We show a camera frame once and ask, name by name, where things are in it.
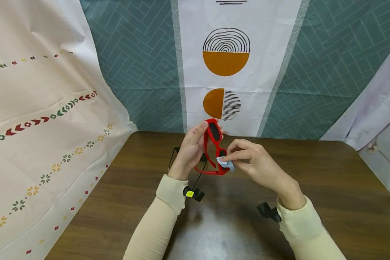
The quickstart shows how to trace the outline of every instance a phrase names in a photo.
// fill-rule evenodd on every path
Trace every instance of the beige arm sleeve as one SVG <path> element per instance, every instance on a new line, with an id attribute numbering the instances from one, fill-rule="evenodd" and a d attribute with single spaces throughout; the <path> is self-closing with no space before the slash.
<path id="1" fill-rule="evenodd" d="M 134 230 L 123 260 L 162 260 L 176 218 L 185 207 L 182 191 L 187 184 L 188 181 L 163 176 L 154 201 Z"/>
<path id="2" fill-rule="evenodd" d="M 281 200 L 277 199 L 277 211 L 282 217 L 280 231 L 285 235 L 297 260 L 345 259 L 307 197 L 306 205 L 296 211 L 283 207 Z"/>

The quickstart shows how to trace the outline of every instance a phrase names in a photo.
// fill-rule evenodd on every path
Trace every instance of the person's left hand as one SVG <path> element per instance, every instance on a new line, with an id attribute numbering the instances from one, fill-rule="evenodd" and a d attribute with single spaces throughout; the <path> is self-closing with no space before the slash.
<path id="1" fill-rule="evenodd" d="M 189 171 L 194 168 L 201 159 L 204 151 L 204 133 L 208 123 L 202 121 L 194 128 L 191 128 L 185 135 L 178 155 L 168 173 L 169 177 L 176 180 L 186 181 Z"/>

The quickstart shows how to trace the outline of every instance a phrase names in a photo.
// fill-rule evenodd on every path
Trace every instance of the teal patterned backdrop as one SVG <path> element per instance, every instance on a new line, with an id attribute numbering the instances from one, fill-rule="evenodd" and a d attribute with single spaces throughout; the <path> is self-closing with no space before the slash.
<path id="1" fill-rule="evenodd" d="M 103 76 L 140 130 L 182 132 L 170 0 L 80 0 Z M 390 0 L 310 0 L 262 137 L 319 139 L 390 51 Z"/>
<path id="2" fill-rule="evenodd" d="M 319 139 L 390 51 L 390 0 L 310 0 L 262 137 Z"/>

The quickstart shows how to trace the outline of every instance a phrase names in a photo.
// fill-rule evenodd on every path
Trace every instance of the wooden table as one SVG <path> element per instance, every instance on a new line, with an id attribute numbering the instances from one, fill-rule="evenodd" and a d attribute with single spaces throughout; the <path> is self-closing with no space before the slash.
<path id="1" fill-rule="evenodd" d="M 132 134 L 47 260 L 120 260 L 167 173 L 183 134 Z M 227 147 L 233 137 L 225 137 Z M 248 138 L 260 143 L 296 179 L 348 260 L 390 259 L 390 194 L 348 145 Z M 192 172 L 190 184 L 198 174 Z M 187 199 L 164 259 L 294 259 L 278 224 L 256 205 L 274 192 L 242 172 L 203 175 L 198 203 Z"/>

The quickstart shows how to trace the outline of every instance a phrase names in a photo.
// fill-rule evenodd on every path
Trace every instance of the white cloth with pattern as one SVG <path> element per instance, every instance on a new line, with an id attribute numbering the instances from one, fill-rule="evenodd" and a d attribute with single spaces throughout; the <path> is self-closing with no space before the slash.
<path id="1" fill-rule="evenodd" d="M 78 0 L 0 0 L 0 260 L 44 259 L 135 131 Z"/>

